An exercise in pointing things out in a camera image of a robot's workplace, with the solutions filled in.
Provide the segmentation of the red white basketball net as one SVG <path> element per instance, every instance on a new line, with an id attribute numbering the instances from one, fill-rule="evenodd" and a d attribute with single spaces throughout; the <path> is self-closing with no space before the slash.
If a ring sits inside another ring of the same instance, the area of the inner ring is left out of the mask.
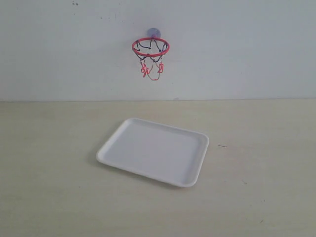
<path id="1" fill-rule="evenodd" d="M 170 50 L 170 44 L 161 37 L 161 31 L 149 28 L 146 36 L 133 42 L 131 48 L 139 59 L 142 76 L 151 81 L 159 80 L 164 71 L 163 56 Z"/>

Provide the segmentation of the white plastic tray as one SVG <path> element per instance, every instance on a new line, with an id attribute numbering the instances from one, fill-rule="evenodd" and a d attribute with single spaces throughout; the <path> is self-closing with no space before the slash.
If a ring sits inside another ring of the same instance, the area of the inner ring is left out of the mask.
<path id="1" fill-rule="evenodd" d="M 180 188 L 192 187 L 209 138 L 196 131 L 129 118 L 96 154 L 98 162 Z"/>

